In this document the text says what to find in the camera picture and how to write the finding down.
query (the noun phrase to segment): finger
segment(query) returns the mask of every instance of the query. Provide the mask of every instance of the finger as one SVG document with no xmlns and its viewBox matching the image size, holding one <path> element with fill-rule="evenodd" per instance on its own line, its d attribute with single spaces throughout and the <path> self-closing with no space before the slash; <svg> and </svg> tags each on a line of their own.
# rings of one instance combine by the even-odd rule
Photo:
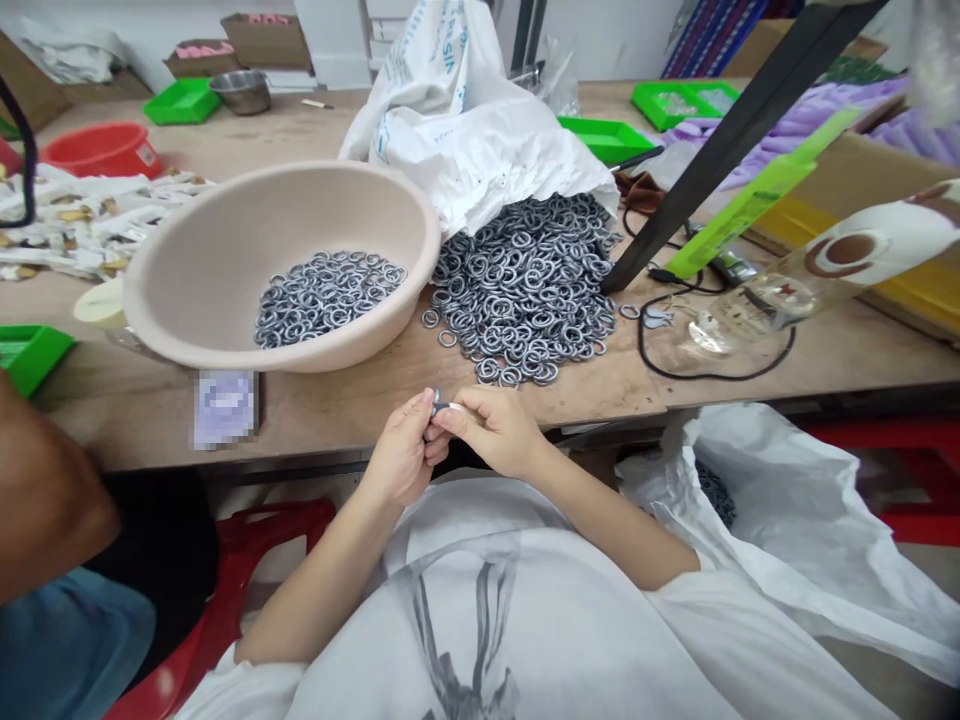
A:
<svg viewBox="0 0 960 720">
<path fill-rule="evenodd" d="M 425 458 L 436 457 L 449 447 L 451 437 L 450 433 L 444 432 L 443 435 L 436 440 L 427 443 L 427 446 L 423 450 L 423 456 Z"/>
<path fill-rule="evenodd" d="M 493 388 L 484 387 L 483 385 L 471 385 L 460 388 L 460 391 L 453 401 L 465 405 L 471 410 L 476 410 L 484 418 L 489 418 L 499 400 L 500 393 Z"/>
<path fill-rule="evenodd" d="M 440 437 L 441 435 L 443 435 L 443 433 L 445 433 L 445 432 L 447 432 L 447 431 L 444 430 L 442 427 L 440 427 L 440 426 L 437 425 L 436 423 L 431 422 L 431 423 L 427 426 L 427 442 L 431 442 L 431 441 L 433 441 L 433 440 L 436 440 L 438 437 Z"/>
<path fill-rule="evenodd" d="M 437 465 L 442 463 L 444 460 L 446 460 L 447 455 L 449 454 L 450 454 L 450 447 L 446 446 L 438 455 L 434 457 L 426 458 L 426 463 L 429 467 L 436 467 Z"/>
<path fill-rule="evenodd" d="M 412 398 L 407 400 L 403 405 L 394 410 L 389 419 L 387 420 L 388 427 L 397 427 L 399 426 L 410 413 L 415 412 L 417 406 L 424 401 L 427 393 L 430 393 L 430 404 L 433 404 L 434 392 L 430 388 L 424 388 L 421 392 L 418 392 Z"/>
<path fill-rule="evenodd" d="M 390 432 L 410 443 L 419 444 L 422 442 L 423 431 L 430 423 L 433 399 L 434 391 L 425 388 L 422 393 L 395 410 L 388 421 Z"/>
<path fill-rule="evenodd" d="M 483 453 L 478 445 L 484 444 L 487 431 L 471 420 L 466 413 L 446 408 L 437 413 L 434 422 L 463 440 L 482 457 Z"/>
</svg>

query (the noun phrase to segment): hand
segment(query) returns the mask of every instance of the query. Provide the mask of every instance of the hand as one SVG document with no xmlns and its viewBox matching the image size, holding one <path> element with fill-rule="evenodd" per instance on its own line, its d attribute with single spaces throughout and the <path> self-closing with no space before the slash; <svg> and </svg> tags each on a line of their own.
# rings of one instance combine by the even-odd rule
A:
<svg viewBox="0 0 960 720">
<path fill-rule="evenodd" d="M 434 392 L 426 388 L 394 410 L 373 450 L 361 487 L 404 507 L 415 503 L 430 482 L 433 466 L 447 457 L 450 434 L 430 425 Z M 424 442 L 427 433 L 429 442 Z"/>
<path fill-rule="evenodd" d="M 463 440 L 501 475 L 529 480 L 553 449 L 516 390 L 475 385 L 458 392 L 454 402 L 480 413 L 486 428 L 452 408 L 438 412 L 433 424 Z"/>
</svg>

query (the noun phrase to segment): workbench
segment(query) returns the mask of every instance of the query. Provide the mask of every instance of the workbench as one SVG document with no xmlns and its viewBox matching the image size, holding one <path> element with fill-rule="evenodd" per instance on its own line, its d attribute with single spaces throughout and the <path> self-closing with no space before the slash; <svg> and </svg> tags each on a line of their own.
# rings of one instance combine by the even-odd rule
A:
<svg viewBox="0 0 960 720">
<path fill-rule="evenodd" d="M 630 104 L 631 90 L 631 83 L 581 84 L 584 116 L 649 127 Z M 151 126 L 150 141 L 167 167 L 223 182 L 267 165 L 336 157 L 366 96 L 366 91 L 310 96 L 332 104 L 334 110 L 304 106 L 302 95 L 279 96 L 273 109 L 258 117 L 235 117 L 221 109 L 200 126 Z M 136 120 L 149 125 L 141 106 L 132 102 L 74 108 L 40 133 L 41 146 L 94 122 Z M 375 199 L 369 211 L 378 211 Z M 631 213 L 629 222 L 636 230 L 643 220 Z M 473 363 L 456 348 L 441 347 L 437 330 L 421 326 L 428 288 L 414 320 L 383 352 L 333 373 L 266 374 L 259 435 L 214 452 L 194 451 L 189 442 L 194 375 L 115 347 L 101 331 L 75 321 L 73 304 L 88 287 L 87 282 L 54 272 L 20 283 L 0 283 L 0 322 L 52 325 L 79 340 L 34 395 L 34 402 L 91 451 L 105 471 L 367 448 L 376 441 L 387 415 L 417 391 L 439 387 L 444 398 L 452 398 L 457 388 L 475 382 Z M 615 298 L 639 305 L 666 292 L 665 286 L 641 276 Z M 709 298 L 691 302 L 704 301 Z M 672 341 L 659 332 L 647 332 L 650 355 L 669 364 Z M 762 368 L 783 342 L 783 337 L 768 339 L 710 369 L 741 374 Z M 522 392 L 541 425 L 616 420 L 726 401 L 960 380 L 956 353 L 858 302 L 802 324 L 787 360 L 748 382 L 668 380 L 648 371 L 636 344 L 636 321 L 618 318 L 605 355 L 564 365 L 559 379 L 548 387 L 524 385 Z"/>
</svg>

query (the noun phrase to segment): green plastic tray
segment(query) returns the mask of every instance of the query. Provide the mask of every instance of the green plastic tray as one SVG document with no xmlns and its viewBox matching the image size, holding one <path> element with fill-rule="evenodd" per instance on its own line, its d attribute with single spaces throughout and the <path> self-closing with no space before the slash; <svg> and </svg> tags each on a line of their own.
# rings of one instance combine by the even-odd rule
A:
<svg viewBox="0 0 960 720">
<path fill-rule="evenodd" d="M 0 368 L 30 397 L 75 342 L 46 325 L 0 325 Z"/>
<path fill-rule="evenodd" d="M 679 125 L 688 117 L 721 118 L 727 108 L 711 103 L 711 94 L 719 93 L 730 99 L 730 105 L 740 93 L 725 82 L 642 82 L 633 89 L 633 104 L 647 116 L 657 132 Z M 689 112 L 671 112 L 669 103 L 674 96 L 677 103 L 686 104 Z"/>
<path fill-rule="evenodd" d="M 627 123 L 562 115 L 557 120 L 607 165 L 618 165 L 653 147 L 652 142 Z"/>
<path fill-rule="evenodd" d="M 143 106 L 155 125 L 199 125 L 220 107 L 210 78 L 181 78 Z"/>
</svg>

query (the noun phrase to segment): red plastic stool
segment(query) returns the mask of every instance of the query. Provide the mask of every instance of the red plastic stool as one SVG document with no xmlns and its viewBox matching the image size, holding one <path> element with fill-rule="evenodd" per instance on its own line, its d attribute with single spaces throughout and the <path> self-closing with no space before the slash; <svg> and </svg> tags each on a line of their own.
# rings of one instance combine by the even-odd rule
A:
<svg viewBox="0 0 960 720">
<path fill-rule="evenodd" d="M 310 552 L 336 512 L 332 502 L 321 498 L 261 505 L 218 522 L 217 587 L 200 621 L 163 664 L 110 708 L 105 720 L 163 720 L 179 710 L 240 637 L 244 596 L 263 556 L 301 536 L 306 536 Z M 250 519 L 257 515 L 268 517 Z"/>
<path fill-rule="evenodd" d="M 871 420 L 804 428 L 840 448 L 893 450 L 929 503 L 887 507 L 880 519 L 897 542 L 960 547 L 960 421 Z"/>
</svg>

